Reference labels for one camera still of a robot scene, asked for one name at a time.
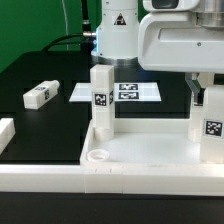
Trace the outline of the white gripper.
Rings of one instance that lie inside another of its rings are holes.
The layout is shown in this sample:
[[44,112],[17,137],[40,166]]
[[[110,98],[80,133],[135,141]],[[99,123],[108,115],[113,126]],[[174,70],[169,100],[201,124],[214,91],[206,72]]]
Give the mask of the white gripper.
[[193,103],[202,104],[200,72],[224,73],[224,30],[195,24],[190,12],[149,13],[139,27],[138,61],[144,70],[190,72],[185,81]]

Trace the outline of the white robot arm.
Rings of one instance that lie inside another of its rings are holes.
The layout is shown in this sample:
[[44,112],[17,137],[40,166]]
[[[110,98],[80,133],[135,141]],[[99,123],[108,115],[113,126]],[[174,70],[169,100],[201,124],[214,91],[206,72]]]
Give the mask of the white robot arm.
[[105,64],[138,62],[145,70],[192,76],[224,73],[224,0],[102,0],[92,56]]

